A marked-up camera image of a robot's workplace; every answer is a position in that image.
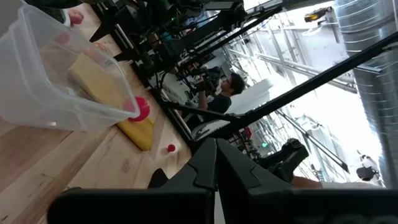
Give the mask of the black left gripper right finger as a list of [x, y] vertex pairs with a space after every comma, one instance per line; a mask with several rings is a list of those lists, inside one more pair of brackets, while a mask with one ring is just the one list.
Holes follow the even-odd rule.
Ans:
[[216, 178], [226, 223], [397, 223], [397, 191], [297, 189], [217, 140]]

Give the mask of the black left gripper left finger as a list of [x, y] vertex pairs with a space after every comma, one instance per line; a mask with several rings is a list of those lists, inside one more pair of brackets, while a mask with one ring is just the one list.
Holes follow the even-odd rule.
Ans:
[[48, 223], [213, 223], [216, 191], [214, 139], [164, 185], [149, 189], [63, 192], [49, 206]]

